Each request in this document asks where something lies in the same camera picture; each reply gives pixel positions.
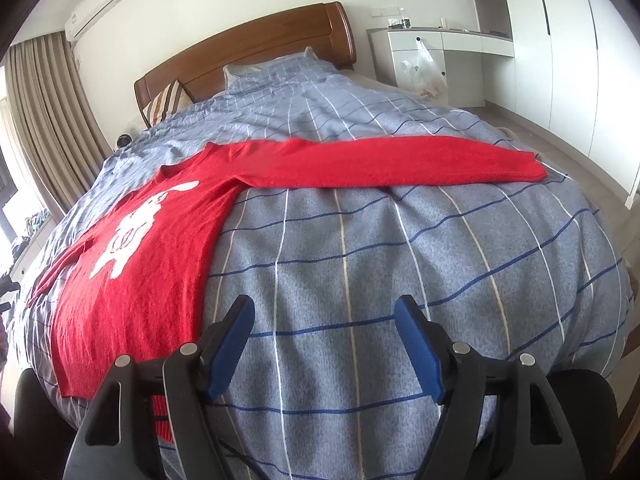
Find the blue gripper pad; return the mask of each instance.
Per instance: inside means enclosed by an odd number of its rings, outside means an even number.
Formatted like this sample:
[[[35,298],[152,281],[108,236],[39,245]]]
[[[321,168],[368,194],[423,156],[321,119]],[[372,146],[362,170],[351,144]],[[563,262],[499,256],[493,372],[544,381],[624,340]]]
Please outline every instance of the blue gripper pad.
[[[422,391],[440,404],[446,393],[443,370],[426,332],[420,327],[420,318],[427,321],[424,314],[411,296],[401,296],[394,307],[394,318]]]
[[[244,346],[254,327],[254,320],[254,302],[247,297],[211,362],[211,376],[207,391],[211,402],[214,402],[229,387]]]

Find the white wardrobe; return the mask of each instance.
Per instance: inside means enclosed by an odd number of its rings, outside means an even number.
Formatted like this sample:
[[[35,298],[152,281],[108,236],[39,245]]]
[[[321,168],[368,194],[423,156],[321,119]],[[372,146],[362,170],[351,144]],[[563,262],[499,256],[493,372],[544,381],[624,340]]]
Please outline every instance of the white wardrobe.
[[[630,206],[640,180],[640,124],[630,115],[640,99],[635,37],[609,0],[507,6],[514,59],[496,61],[495,77],[484,67],[485,99],[588,156],[625,189]]]

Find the metal pin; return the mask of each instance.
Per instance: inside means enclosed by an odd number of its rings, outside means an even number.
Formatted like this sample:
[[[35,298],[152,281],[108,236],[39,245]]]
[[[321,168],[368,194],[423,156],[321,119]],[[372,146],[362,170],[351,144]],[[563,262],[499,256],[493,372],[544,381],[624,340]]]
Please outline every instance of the metal pin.
[[[520,354],[520,362],[525,366],[533,366],[536,364],[536,359],[531,354]]]
[[[463,343],[462,341],[456,341],[455,343],[453,343],[452,348],[456,354],[465,355],[471,352],[471,346]]]
[[[185,343],[180,347],[180,353],[182,355],[193,355],[198,351],[198,345],[196,343]]]
[[[131,357],[128,356],[127,354],[122,354],[121,356],[119,356],[116,359],[115,365],[118,368],[124,368],[125,366],[127,366],[129,363],[131,362]]]

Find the bed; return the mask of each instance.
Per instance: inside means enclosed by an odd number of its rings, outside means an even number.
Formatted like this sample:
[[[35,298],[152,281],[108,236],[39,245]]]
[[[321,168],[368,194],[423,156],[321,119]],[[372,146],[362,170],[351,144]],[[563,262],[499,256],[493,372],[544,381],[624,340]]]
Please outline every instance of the bed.
[[[317,58],[284,59],[225,90],[226,64],[307,46]],[[338,70],[355,61],[346,14],[334,2],[239,25],[145,74],[134,85],[141,110],[175,79],[194,104],[105,161],[31,267],[25,292],[126,192],[207,141],[450,135],[528,150],[467,111],[354,84]],[[535,184],[242,193],[212,255],[203,307],[204,326],[238,294],[249,294],[257,310],[231,386],[216,403],[221,436],[270,478],[412,475],[438,409],[421,392],[392,322],[401,294],[484,355],[527,351],[545,371],[610,374],[633,305],[628,276],[603,215],[569,175],[542,161],[548,177]],[[24,295],[9,331],[20,364],[36,370],[78,425],[88,401],[60,397],[47,332],[70,270],[32,308]],[[492,409],[488,399],[483,427]],[[174,448],[161,448],[167,475],[180,478]],[[242,462],[230,464],[238,478],[251,478]]]

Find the white graphic on sweater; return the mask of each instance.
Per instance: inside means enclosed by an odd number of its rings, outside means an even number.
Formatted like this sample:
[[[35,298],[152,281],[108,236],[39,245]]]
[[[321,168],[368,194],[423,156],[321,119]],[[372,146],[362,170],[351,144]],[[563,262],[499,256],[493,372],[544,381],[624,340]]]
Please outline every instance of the white graphic on sweater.
[[[178,184],[171,189],[157,193],[149,197],[138,209],[126,215],[118,224],[116,234],[107,244],[107,248],[95,263],[94,270],[89,274],[89,278],[94,277],[111,260],[114,260],[111,269],[111,279],[117,278],[122,273],[122,269],[129,261],[129,258],[140,246],[142,238],[149,232],[154,224],[154,216],[161,209],[161,202],[170,191],[188,191],[199,184],[199,181],[185,182]]]

